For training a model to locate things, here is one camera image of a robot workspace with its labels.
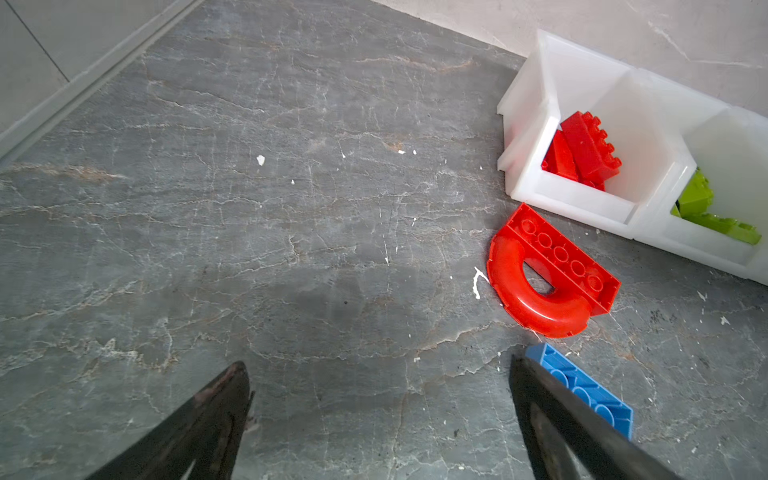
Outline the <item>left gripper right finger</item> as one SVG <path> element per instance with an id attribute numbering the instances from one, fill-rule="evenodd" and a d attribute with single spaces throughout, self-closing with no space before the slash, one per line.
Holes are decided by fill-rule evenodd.
<path id="1" fill-rule="evenodd" d="M 679 476 L 623 437 L 533 360 L 511 359 L 509 385 L 537 479 L 577 479 L 577 458 L 595 479 Z"/>

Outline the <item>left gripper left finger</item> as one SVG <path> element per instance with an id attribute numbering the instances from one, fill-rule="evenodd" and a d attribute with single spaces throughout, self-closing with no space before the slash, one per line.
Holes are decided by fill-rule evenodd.
<path id="1" fill-rule="evenodd" d="M 236 361 L 91 479 L 230 479 L 253 393 Z"/>

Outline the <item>green lego brick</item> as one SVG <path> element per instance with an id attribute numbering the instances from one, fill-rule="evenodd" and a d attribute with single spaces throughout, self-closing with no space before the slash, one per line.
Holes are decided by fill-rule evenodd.
<path id="1" fill-rule="evenodd" d="M 714 200 L 708 179 L 696 169 L 687 186 L 675 202 L 671 213 L 680 218 L 706 213 Z"/>
<path id="2" fill-rule="evenodd" d="M 677 207 L 673 207 L 670 213 L 673 216 L 750 245 L 757 245 L 762 239 L 762 235 L 755 226 L 741 222 L 738 219 L 720 217 L 710 213 L 696 213 L 683 216 Z"/>

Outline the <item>red lego brick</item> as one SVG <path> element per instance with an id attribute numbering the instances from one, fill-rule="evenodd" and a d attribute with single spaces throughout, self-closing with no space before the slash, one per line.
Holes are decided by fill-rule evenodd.
<path id="1" fill-rule="evenodd" d="M 576 164 L 580 182 L 605 190 L 605 182 L 617 176 L 622 161 L 615 156 L 615 147 L 607 141 L 599 117 L 577 111 L 561 123 L 568 146 Z"/>
<path id="2" fill-rule="evenodd" d="M 557 130 L 547 150 L 541 168 L 571 181 L 580 181 L 572 152 L 561 130 Z"/>

